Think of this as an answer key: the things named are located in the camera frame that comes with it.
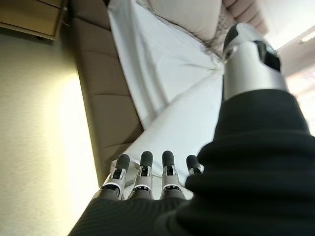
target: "white wall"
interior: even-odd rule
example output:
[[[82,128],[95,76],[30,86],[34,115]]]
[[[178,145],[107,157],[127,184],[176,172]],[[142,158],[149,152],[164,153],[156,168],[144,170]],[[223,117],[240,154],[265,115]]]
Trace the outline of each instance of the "white wall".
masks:
[[[98,186],[80,82],[65,45],[19,36],[0,29],[0,235],[67,235]]]
[[[269,32],[266,39],[278,49],[315,25],[315,0],[258,0]]]

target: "black fabric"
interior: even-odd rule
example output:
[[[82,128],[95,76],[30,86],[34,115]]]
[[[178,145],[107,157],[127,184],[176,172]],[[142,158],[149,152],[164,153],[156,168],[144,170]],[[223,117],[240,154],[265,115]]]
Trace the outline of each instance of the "black fabric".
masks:
[[[223,102],[214,141],[198,160],[205,169],[186,181],[191,201],[139,200],[115,208],[98,200],[102,207],[89,206],[74,229],[80,234],[72,235],[133,236],[140,229],[163,236],[315,234],[315,138],[289,93],[258,90]]]
[[[184,200],[171,198],[160,201],[132,199],[112,201],[92,200],[77,224],[72,236],[149,236],[157,218],[174,210]]]

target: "floor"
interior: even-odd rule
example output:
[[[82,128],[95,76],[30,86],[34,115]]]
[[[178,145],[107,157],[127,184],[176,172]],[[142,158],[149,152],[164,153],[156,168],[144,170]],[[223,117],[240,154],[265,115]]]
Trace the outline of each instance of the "floor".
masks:
[[[66,235],[97,190],[68,29],[0,29],[0,235]]]

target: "white pillow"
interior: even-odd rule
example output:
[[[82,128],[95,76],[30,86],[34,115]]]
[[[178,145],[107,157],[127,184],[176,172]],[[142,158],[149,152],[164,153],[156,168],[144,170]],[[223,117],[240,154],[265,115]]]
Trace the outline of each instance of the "white pillow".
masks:
[[[148,0],[154,14],[177,24],[199,39],[214,37],[221,0]]]

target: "light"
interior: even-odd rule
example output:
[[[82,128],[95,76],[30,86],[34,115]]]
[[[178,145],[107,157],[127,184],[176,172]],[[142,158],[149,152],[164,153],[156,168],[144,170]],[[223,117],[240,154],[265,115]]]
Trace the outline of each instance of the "light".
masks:
[[[303,38],[301,38],[301,43],[305,43],[309,40],[311,40],[312,38],[315,38],[315,31],[309,33],[308,35],[304,36]]]

